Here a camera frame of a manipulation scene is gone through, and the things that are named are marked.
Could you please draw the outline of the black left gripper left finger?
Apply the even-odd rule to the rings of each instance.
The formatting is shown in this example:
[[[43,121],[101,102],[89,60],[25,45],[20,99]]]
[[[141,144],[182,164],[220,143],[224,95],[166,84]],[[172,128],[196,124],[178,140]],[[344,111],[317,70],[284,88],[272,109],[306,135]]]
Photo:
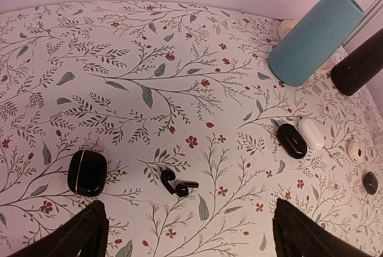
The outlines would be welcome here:
[[[96,200],[57,230],[12,256],[105,256],[108,230],[105,206]]]

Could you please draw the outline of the black wireless earbud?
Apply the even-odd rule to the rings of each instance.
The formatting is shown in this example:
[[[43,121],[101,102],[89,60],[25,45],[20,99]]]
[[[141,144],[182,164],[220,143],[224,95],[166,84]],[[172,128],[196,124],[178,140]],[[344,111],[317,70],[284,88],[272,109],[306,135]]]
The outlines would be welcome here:
[[[162,185],[166,188],[166,190],[173,195],[175,193],[175,189],[172,187],[170,182],[174,181],[176,179],[175,173],[170,170],[166,169],[161,172],[160,180],[162,182]]]
[[[178,197],[186,197],[189,195],[190,188],[198,188],[199,184],[197,182],[181,182],[178,183],[175,187],[175,193]]]

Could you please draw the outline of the black gold-trimmed earbud charging case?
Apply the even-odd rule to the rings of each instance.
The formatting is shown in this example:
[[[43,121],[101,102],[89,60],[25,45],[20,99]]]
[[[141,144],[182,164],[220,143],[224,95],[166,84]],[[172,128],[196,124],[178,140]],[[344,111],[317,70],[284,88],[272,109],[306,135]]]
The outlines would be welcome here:
[[[107,178],[107,160],[94,151],[79,150],[69,163],[67,184],[69,189],[81,196],[99,196]]]

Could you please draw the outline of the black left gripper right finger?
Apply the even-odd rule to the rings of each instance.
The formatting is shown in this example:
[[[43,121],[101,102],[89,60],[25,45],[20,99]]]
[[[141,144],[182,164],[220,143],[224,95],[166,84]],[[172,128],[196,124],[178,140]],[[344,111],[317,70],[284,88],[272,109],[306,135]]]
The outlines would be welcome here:
[[[277,256],[367,256],[330,234],[290,202],[278,198],[273,220]]]

